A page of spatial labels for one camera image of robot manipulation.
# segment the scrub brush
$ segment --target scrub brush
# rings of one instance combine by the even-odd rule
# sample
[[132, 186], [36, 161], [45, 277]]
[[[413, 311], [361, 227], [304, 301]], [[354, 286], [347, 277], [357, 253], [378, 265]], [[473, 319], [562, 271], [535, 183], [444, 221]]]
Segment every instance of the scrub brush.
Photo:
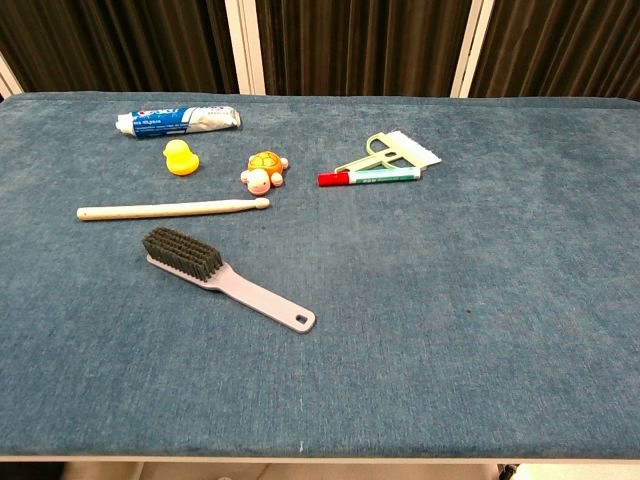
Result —
[[205, 243], [170, 228], [156, 228], [142, 243], [152, 265], [206, 290], [220, 290], [298, 333], [308, 332], [316, 321], [313, 312], [242, 278]]

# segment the toy turtle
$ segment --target toy turtle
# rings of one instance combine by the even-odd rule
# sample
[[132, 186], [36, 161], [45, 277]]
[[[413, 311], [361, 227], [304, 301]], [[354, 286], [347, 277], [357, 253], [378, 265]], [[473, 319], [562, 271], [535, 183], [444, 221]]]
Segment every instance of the toy turtle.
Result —
[[240, 180], [246, 183], [249, 192], [264, 195], [271, 185], [279, 187], [284, 182], [282, 172], [289, 168], [289, 161], [277, 153], [265, 150], [249, 157], [247, 170], [242, 172]]

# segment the orange turtle shell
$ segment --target orange turtle shell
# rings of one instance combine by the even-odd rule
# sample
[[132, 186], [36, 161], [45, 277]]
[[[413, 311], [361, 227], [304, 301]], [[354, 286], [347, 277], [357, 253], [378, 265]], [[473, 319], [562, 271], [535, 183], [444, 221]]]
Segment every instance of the orange turtle shell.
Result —
[[284, 168], [282, 167], [282, 161], [277, 153], [265, 150], [264, 152], [258, 152], [249, 160], [249, 170], [266, 170], [267, 175], [271, 178], [274, 173], [282, 173]]

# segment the yellow rubber duck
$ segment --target yellow rubber duck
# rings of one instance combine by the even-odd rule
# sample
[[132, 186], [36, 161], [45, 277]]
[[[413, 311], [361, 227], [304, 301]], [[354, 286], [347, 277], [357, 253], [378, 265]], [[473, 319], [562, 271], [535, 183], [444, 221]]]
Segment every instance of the yellow rubber duck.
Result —
[[162, 153], [167, 157], [167, 168], [174, 175], [189, 175], [200, 165], [200, 159], [184, 140], [171, 140]]

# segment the marker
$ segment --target marker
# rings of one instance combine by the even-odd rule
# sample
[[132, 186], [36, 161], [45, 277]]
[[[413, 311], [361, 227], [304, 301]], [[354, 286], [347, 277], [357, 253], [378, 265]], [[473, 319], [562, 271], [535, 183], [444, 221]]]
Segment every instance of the marker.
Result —
[[353, 185], [357, 183], [403, 182], [418, 180], [421, 171], [419, 167], [381, 168], [375, 170], [358, 170], [356, 172], [321, 173], [318, 175], [318, 185], [333, 187], [337, 185]]

